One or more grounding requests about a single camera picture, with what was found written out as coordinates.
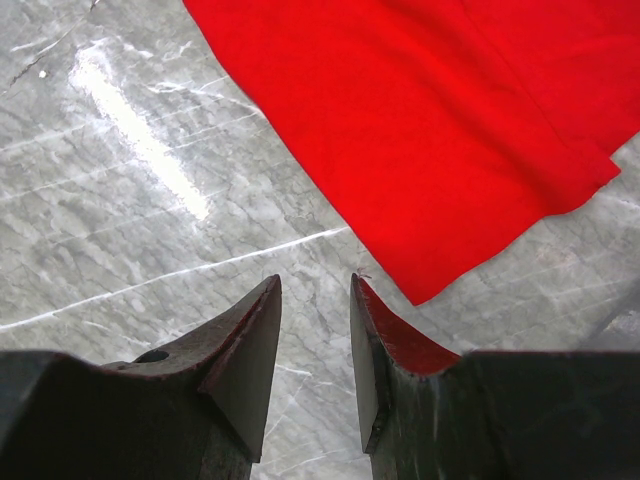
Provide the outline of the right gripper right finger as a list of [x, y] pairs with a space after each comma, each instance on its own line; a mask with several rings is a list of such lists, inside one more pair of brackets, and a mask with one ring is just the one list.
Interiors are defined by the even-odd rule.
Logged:
[[635, 479], [639, 356], [457, 355], [351, 279], [361, 444], [376, 479]]

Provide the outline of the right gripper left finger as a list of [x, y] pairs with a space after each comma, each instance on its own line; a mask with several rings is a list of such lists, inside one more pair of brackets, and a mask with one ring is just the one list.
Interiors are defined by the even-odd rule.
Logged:
[[259, 462], [281, 323], [270, 276], [131, 362], [1, 355], [5, 479], [246, 479]]

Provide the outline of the red t shirt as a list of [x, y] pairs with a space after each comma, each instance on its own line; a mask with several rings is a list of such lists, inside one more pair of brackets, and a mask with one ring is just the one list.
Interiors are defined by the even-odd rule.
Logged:
[[414, 304], [571, 212], [639, 130], [635, 1], [189, 1]]

